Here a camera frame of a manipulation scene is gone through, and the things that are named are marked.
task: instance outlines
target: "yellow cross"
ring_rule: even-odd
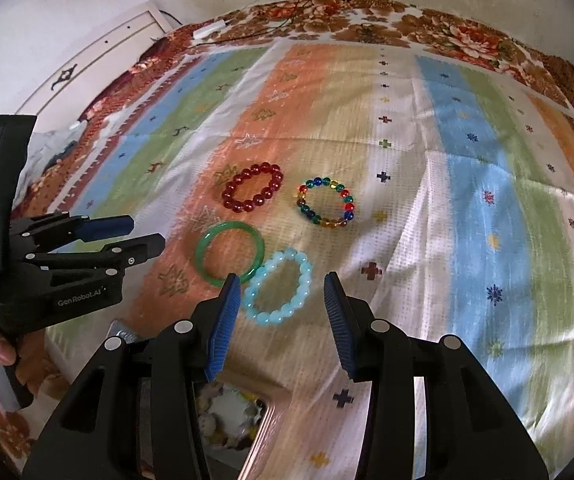
[[[329,459],[327,458],[327,455],[321,451],[319,451],[315,455],[310,456],[309,460],[311,460],[314,463],[316,469],[320,469],[321,467],[329,464]]]
[[[376,211],[376,213],[373,214],[374,219],[378,222],[384,222],[387,218],[389,218],[389,215],[387,215],[387,213],[385,213],[385,211]]]
[[[488,244],[494,251],[500,249],[500,241],[498,240],[498,237],[494,234],[488,235]]]

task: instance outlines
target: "light blue beaded bracelet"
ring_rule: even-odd
[[[298,288],[296,294],[282,307],[273,312],[259,312],[254,308],[254,301],[258,295],[258,289],[269,274],[283,261],[294,260],[299,264],[301,276],[298,278]],[[307,254],[299,253],[296,249],[289,247],[284,253],[277,251],[264,265],[258,267],[254,277],[249,281],[249,286],[245,289],[240,305],[247,313],[247,317],[255,320],[259,325],[280,324],[283,319],[293,316],[299,308],[302,308],[305,299],[309,295],[311,285],[311,263],[307,261]]]

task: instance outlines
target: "light blue bead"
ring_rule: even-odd
[[[309,286],[308,285],[300,285],[296,289],[296,295],[302,296],[303,298],[307,298],[307,296],[309,295]]]
[[[270,315],[269,315],[269,322],[271,324],[275,324],[278,325],[281,323],[281,321],[283,320],[283,314],[281,313],[280,310],[274,310]]]
[[[256,322],[259,325],[269,324],[269,314],[267,314],[266,312],[259,312],[256,316]]]
[[[289,304],[294,310],[298,310],[305,304],[305,297],[301,296],[300,294],[296,294],[293,298],[291,298]]]
[[[249,286],[260,287],[264,280],[264,276],[254,276],[251,280],[249,280]]]
[[[311,274],[310,273],[301,274],[301,276],[298,278],[298,284],[310,286],[311,285]]]
[[[245,289],[245,293],[243,294],[243,299],[247,300],[250,298],[255,298],[258,295],[258,287],[257,286],[253,286],[253,285],[249,285],[246,289]]]
[[[296,309],[293,307],[291,303],[285,303],[281,307],[281,314],[283,314],[283,317],[291,317],[293,316],[294,312],[296,312]]]

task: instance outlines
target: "bed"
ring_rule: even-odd
[[[152,336],[214,295],[193,251],[210,226],[236,219],[259,230],[267,254],[291,246],[313,264],[303,309],[278,326],[241,315],[227,360],[291,393],[262,478],[355,475],[369,390],[338,363],[321,292],[330,270],[408,335],[459,335],[555,475],[574,456],[574,67],[391,0],[278,2],[222,19],[211,44],[192,38],[201,23],[148,49],[19,197],[17,216],[130,214],[134,235],[160,232],[167,248],[131,269],[120,305],[46,331],[36,402],[0,412],[9,463],[22,468],[113,319]],[[285,175],[276,195],[249,213],[223,207],[225,183],[266,160]],[[316,176],[351,189],[346,226],[299,211],[298,188]],[[330,216],[339,206],[327,192],[313,200]],[[224,276],[252,257],[248,238],[228,232],[206,265]],[[269,310],[293,294],[283,279],[260,294]],[[351,402],[337,401],[344,390]],[[422,402],[416,420],[421,476]]]

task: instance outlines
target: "bracelet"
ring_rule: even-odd
[[[338,194],[343,199],[345,213],[338,220],[330,220],[329,218],[321,218],[316,212],[307,205],[305,197],[307,196],[307,191],[314,186],[329,186],[331,189],[335,189]],[[325,178],[320,178],[317,176],[313,180],[308,180],[298,188],[298,200],[296,200],[296,205],[301,208],[301,213],[303,213],[309,220],[311,220],[316,225],[322,225],[323,227],[345,227],[347,222],[353,219],[353,210],[355,205],[353,203],[353,196],[350,195],[349,189],[346,189],[342,184],[337,183],[336,180],[331,180],[328,176]]]
[[[299,264],[301,276],[298,278],[298,288],[289,303],[277,308],[273,312],[259,312],[254,308],[254,300],[258,295],[258,289],[269,274],[278,266],[279,263],[286,260],[294,260]],[[283,319],[293,316],[299,308],[305,303],[305,298],[309,295],[309,286],[311,285],[312,265],[307,261],[307,254],[296,252],[296,249],[289,247],[284,253],[277,251],[272,257],[265,262],[262,267],[258,267],[256,274],[249,282],[245,289],[241,306],[247,313],[247,317],[256,321],[259,325],[280,324]]]
[[[256,269],[258,269],[258,267],[260,267],[260,265],[263,263],[263,259],[265,258],[265,241],[263,240],[263,237],[260,235],[260,233],[251,227],[251,225],[245,224],[244,222],[231,221],[221,222],[220,224],[212,226],[207,230],[203,237],[198,240],[198,245],[196,245],[196,250],[193,254],[193,266],[198,271],[198,274],[200,274],[206,282],[211,283],[213,286],[220,287],[224,285],[225,280],[219,280],[218,278],[214,278],[213,276],[207,274],[205,265],[203,264],[203,259],[205,259],[205,251],[217,235],[223,231],[227,231],[228,229],[241,229],[249,233],[254,239],[254,244],[256,245],[256,256],[254,256],[254,261],[247,272],[240,276],[240,283],[248,282],[256,272]]]
[[[261,173],[271,173],[272,177],[259,194],[254,195],[252,200],[234,200],[234,193],[240,184],[252,178],[254,175]],[[273,194],[278,191],[283,184],[284,175],[281,173],[281,167],[277,164],[269,164],[263,162],[262,164],[252,164],[249,168],[244,168],[240,173],[235,174],[232,179],[225,184],[225,190],[222,192],[222,205],[227,209],[231,209],[234,213],[242,213],[246,211],[251,213],[254,207],[262,206],[266,200],[269,200]]]

